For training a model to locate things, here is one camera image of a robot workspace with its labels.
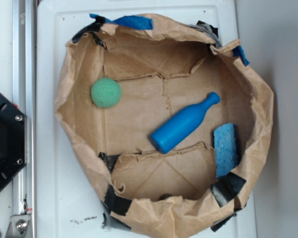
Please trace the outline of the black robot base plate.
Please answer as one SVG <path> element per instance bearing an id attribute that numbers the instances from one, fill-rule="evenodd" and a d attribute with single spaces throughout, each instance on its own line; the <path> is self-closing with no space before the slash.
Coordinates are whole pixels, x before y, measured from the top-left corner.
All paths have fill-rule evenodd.
<path id="1" fill-rule="evenodd" d="M 26 164 L 26 116 L 0 92 L 0 192 Z"/>

